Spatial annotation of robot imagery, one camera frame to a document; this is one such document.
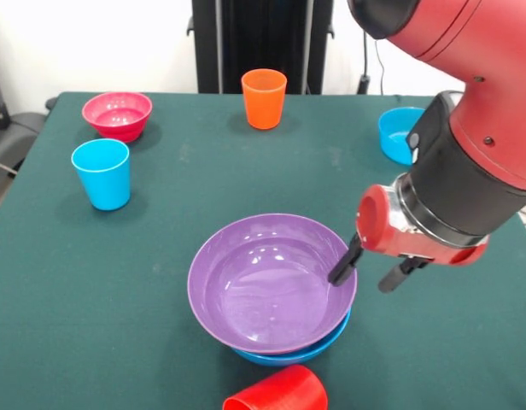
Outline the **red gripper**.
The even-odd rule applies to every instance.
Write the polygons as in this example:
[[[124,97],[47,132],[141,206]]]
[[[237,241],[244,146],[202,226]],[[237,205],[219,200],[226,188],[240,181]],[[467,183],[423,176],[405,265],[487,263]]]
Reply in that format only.
[[[488,247],[488,238],[468,248],[456,248],[423,232],[407,218],[393,186],[374,184],[362,196],[356,214],[356,231],[348,250],[328,274],[333,286],[343,285],[353,274],[364,249],[395,257],[404,257],[378,283],[388,294],[400,286],[415,270],[430,262],[464,266],[477,261]]]

